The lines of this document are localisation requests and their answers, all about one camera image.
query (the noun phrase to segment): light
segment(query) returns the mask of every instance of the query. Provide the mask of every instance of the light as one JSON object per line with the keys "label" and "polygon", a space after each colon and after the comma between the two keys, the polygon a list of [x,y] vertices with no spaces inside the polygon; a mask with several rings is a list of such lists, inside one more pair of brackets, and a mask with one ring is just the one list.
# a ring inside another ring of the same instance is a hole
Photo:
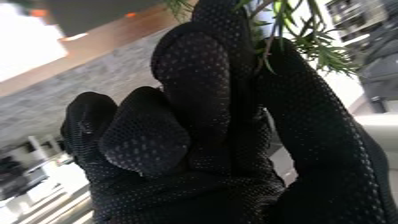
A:
{"label": "light", "polygon": [[62,41],[73,41],[73,40],[80,39],[82,37],[85,37],[87,35],[89,35],[87,33],[80,33],[78,35],[75,35],[71,37],[66,37],[61,40]]}
{"label": "light", "polygon": [[45,16],[48,15],[48,11],[46,11],[45,9],[34,9],[34,10],[30,11],[30,15],[32,15],[34,17],[45,17]]}
{"label": "light", "polygon": [[137,16],[137,13],[130,12],[124,16],[126,16],[126,18],[133,18]]}
{"label": "light", "polygon": [[364,34],[363,36],[359,36],[357,38],[354,38],[352,40],[348,40],[343,45],[350,45],[352,43],[359,42],[361,40],[364,40],[370,37],[370,34]]}
{"label": "light", "polygon": [[364,126],[398,126],[398,115],[373,115],[355,117]]}
{"label": "light", "polygon": [[46,217],[46,219],[39,222],[39,224],[48,224],[57,217],[66,213],[68,210],[85,201],[89,200],[91,192],[85,192],[82,196],[71,201],[71,203],[57,210],[57,212]]}
{"label": "light", "polygon": [[93,218],[93,214],[94,214],[94,212],[91,211],[73,224],[84,224],[89,221],[89,219]]}

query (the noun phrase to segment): black glove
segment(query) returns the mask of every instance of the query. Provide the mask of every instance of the black glove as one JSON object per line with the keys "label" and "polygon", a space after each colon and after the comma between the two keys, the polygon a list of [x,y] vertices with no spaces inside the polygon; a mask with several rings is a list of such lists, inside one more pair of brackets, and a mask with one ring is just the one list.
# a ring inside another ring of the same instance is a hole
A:
{"label": "black glove", "polygon": [[[201,1],[197,7],[208,4],[235,5]],[[245,29],[215,20],[244,24],[229,20],[242,12],[197,12],[210,14],[194,14],[199,21],[171,32],[155,53],[165,96],[142,88],[117,108],[91,93],[68,108],[62,133],[91,181],[96,222],[396,223],[386,156],[290,43],[284,52],[277,42],[272,47],[277,74],[265,69],[252,77],[252,56],[233,50],[245,44],[228,41]],[[260,105],[295,159],[286,191]]]}

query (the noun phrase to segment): green plant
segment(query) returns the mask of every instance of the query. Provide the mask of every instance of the green plant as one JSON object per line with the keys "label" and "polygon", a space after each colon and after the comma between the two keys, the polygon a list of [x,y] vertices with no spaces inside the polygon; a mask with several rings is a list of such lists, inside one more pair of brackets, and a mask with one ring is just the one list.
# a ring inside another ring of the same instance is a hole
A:
{"label": "green plant", "polygon": [[[188,0],[165,0],[165,3],[178,20],[183,21],[183,19],[188,18],[188,13],[192,12],[194,8]],[[336,30],[327,30],[327,24],[323,21],[316,0],[240,0],[235,10],[238,10],[249,3],[256,4],[249,16],[254,28],[254,41],[267,41],[265,48],[258,49],[258,53],[261,53],[261,62],[267,64],[270,44],[274,42],[276,35],[283,37],[283,35],[290,33],[297,50],[306,56],[306,59],[316,62],[316,69],[325,72],[336,72],[352,75],[355,73],[357,66],[350,61],[347,49],[332,45],[334,38],[331,37],[331,32]],[[309,19],[300,18],[299,27],[295,13],[300,7],[308,7],[311,16]],[[256,15],[261,11],[274,11],[274,23],[268,21],[258,21]],[[272,26],[272,33],[267,40],[260,38],[261,33],[260,29],[256,29],[256,27],[263,26]]]}

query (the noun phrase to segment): glove finger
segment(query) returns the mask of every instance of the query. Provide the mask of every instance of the glove finger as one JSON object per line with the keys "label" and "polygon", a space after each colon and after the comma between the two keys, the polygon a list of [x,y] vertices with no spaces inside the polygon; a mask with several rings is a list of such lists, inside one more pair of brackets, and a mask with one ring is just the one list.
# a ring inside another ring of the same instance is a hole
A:
{"label": "glove finger", "polygon": [[151,87],[139,88],[126,97],[100,145],[112,164],[146,177],[167,174],[178,167],[190,137],[164,93]]}
{"label": "glove finger", "polygon": [[272,128],[268,116],[260,109],[251,120],[233,124],[229,145],[233,148],[233,170],[240,176],[279,181],[274,164],[268,159]]}
{"label": "glove finger", "polygon": [[201,0],[192,21],[206,24],[217,32],[228,50],[231,71],[231,117],[256,114],[256,99],[249,81],[256,70],[256,55],[245,9],[235,10],[238,0]]}
{"label": "glove finger", "polygon": [[229,125],[229,63],[201,24],[187,23],[162,38],[151,68],[194,141],[217,145]]}
{"label": "glove finger", "polygon": [[117,106],[110,97],[87,92],[78,95],[66,111],[61,129],[66,148],[93,184],[130,173],[109,163],[98,150],[98,141],[114,119],[116,110]]}

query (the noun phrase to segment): leaf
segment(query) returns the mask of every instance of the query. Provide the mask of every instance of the leaf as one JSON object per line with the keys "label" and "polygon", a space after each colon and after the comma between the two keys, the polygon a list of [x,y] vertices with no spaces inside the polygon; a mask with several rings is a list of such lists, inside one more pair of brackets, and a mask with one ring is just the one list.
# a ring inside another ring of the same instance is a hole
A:
{"label": "leaf", "polygon": [[267,66],[267,69],[270,70],[272,74],[276,75],[277,73],[276,73],[276,71],[274,71],[274,69],[272,69],[270,61],[268,61],[267,58],[265,58],[265,66]]}
{"label": "leaf", "polygon": [[235,8],[233,8],[233,11],[236,11],[249,3],[251,3],[252,0],[240,0]]}
{"label": "leaf", "polygon": [[292,14],[293,14],[293,8],[292,8],[290,3],[286,2],[284,18],[288,19],[290,23],[297,26]]}
{"label": "leaf", "polygon": [[254,21],[254,26],[268,26],[270,24],[267,21]]}
{"label": "leaf", "polygon": [[334,40],[334,38],[332,38],[325,33],[316,32],[316,35],[318,35],[320,37],[323,37],[325,39]]}
{"label": "leaf", "polygon": [[315,17],[313,17],[313,16],[309,17],[308,21],[302,19],[304,26],[302,26],[302,31],[300,31],[299,36],[304,36],[304,35],[306,35],[306,33],[308,33],[308,30],[309,30],[309,27],[311,27],[311,22],[313,22],[313,19],[315,19]]}

